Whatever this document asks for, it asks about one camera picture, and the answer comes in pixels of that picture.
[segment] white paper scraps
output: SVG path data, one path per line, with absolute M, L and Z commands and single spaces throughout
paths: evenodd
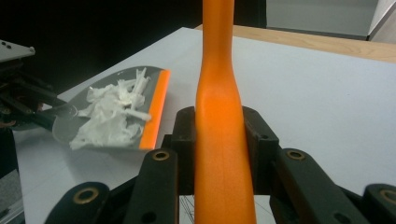
M 79 128 L 70 147 L 128 147 L 140 137 L 143 127 L 138 123 L 128 124 L 127 118 L 151 119 L 150 114 L 137 110 L 145 103 L 142 92 L 150 80 L 145 74 L 146 68 L 136 69 L 136 79 L 119 80 L 117 86 L 90 88 L 87 94 L 90 105 L 78 111 L 80 117 L 90 120 Z

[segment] orange handle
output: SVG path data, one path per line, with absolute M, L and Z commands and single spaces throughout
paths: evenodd
M 233 76 L 233 0 L 204 0 L 203 24 L 195 223 L 256 223 L 242 105 Z

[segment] white table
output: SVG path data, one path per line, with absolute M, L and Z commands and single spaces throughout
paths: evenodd
M 202 32 L 182 28 L 60 97 L 69 100 L 124 68 L 168 68 L 160 144 L 172 132 L 176 112 L 194 105 L 201 58 Z M 243 105 L 259 111 L 282 147 L 306 151 L 336 184 L 356 193 L 371 183 L 396 185 L 395 63 L 235 37 L 233 68 Z M 71 151 L 42 129 L 15 133 L 15 139 L 28 224 L 43 223 L 79 183 L 99 181 L 114 189 L 138 174 L 144 157 L 136 151 Z M 274 223 L 267 202 L 257 199 L 258 223 Z

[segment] white wall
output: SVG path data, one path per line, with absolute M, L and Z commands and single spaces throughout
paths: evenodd
M 268 27 L 367 36 L 377 0 L 267 0 Z

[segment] wooden table edge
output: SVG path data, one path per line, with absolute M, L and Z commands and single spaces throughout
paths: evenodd
M 196 27 L 202 30 L 203 25 Z M 233 35 L 275 44 L 316 49 L 353 57 L 396 63 L 396 45 L 321 35 L 305 35 L 235 25 Z

